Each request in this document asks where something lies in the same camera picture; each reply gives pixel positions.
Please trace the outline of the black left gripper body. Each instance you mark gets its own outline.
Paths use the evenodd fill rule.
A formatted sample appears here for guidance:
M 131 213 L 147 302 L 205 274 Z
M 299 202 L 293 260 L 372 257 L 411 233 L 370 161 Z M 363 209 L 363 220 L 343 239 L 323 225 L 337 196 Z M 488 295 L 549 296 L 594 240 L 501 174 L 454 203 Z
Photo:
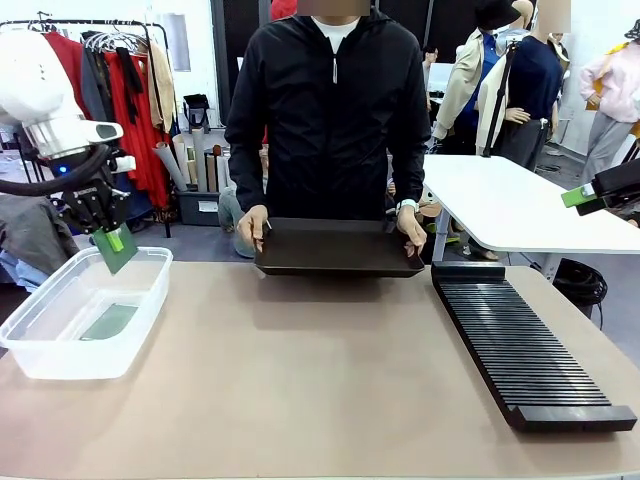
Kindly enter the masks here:
M 87 184 L 62 192 L 61 218 L 77 231 L 85 231 L 82 217 L 103 216 L 104 228 L 110 231 L 124 223 L 128 214 L 129 193 L 113 188 L 102 179 L 91 179 Z

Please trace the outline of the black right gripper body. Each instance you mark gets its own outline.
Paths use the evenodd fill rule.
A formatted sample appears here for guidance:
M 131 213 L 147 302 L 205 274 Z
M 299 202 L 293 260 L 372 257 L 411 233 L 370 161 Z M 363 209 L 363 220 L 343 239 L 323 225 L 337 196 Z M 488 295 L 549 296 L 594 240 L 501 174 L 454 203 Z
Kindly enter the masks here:
M 640 160 L 634 159 L 598 173 L 591 182 L 599 209 L 621 209 L 639 203 Z

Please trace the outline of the person's right hand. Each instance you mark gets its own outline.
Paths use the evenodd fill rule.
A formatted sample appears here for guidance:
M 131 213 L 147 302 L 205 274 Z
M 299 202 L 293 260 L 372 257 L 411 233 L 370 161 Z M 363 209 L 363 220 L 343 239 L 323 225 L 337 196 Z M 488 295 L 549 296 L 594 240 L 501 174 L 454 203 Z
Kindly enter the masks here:
M 270 228 L 265 205 L 251 207 L 236 226 L 237 251 L 244 258 L 253 258 L 264 246 L 265 234 Z

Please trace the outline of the person's left hand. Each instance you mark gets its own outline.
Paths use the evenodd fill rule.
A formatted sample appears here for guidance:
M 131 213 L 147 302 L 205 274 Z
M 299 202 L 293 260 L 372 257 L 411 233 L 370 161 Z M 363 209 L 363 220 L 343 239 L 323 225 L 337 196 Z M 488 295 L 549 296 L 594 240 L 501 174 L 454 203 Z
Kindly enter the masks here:
M 398 210 L 396 226 L 407 237 L 404 245 L 406 255 L 419 255 L 427 243 L 427 234 L 419 224 L 412 205 L 404 205 Z

